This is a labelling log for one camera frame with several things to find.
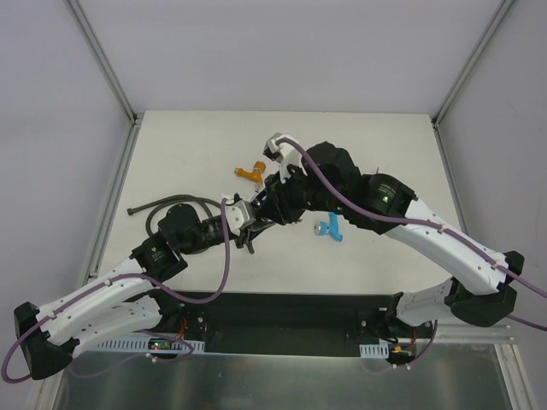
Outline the chrome lever faucet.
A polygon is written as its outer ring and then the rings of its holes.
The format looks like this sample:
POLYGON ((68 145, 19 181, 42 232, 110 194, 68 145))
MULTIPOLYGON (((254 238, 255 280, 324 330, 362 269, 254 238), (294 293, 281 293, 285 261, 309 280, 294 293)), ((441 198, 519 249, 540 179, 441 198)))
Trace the chrome lever faucet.
POLYGON ((251 205, 255 210, 259 210, 264 206, 264 203, 267 199, 267 194, 264 191, 260 192, 252 199, 251 205))

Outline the blue plastic faucet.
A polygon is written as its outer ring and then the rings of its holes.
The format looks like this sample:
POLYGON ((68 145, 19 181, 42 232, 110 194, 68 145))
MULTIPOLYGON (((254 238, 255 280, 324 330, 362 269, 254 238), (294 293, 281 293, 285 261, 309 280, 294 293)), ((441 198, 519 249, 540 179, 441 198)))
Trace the blue plastic faucet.
POLYGON ((315 225, 314 232, 318 237, 330 237, 337 243, 341 243, 344 236, 339 231, 338 216, 330 212, 328 221, 320 221, 315 225))

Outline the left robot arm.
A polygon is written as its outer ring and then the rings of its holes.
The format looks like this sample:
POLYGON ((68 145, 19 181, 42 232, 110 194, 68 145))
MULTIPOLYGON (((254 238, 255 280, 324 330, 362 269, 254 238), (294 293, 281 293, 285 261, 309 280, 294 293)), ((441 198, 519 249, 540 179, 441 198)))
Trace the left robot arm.
POLYGON ((235 242, 244 247, 274 222, 244 200, 221 203, 218 216, 200 220, 193 206, 172 206, 118 266, 54 302, 14 310, 17 341, 29 378, 48 378, 96 344, 127 332, 157 327, 174 331, 180 296, 165 282, 188 266, 185 255, 235 242))

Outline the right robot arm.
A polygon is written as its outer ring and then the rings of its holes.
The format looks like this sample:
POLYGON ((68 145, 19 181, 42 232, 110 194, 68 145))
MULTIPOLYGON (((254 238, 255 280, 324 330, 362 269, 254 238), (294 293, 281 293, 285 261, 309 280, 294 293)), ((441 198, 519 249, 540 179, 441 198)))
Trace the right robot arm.
POLYGON ((400 180, 362 173, 346 149, 331 143, 303 149, 277 133, 263 154, 279 163, 279 171, 267 177, 253 203, 259 218, 287 225, 306 211, 332 213, 409 246, 450 275, 431 288, 395 295, 385 315, 385 328, 394 337, 449 317, 490 327, 514 312, 517 292, 510 284, 521 275, 521 254, 500 253, 474 241, 400 180))

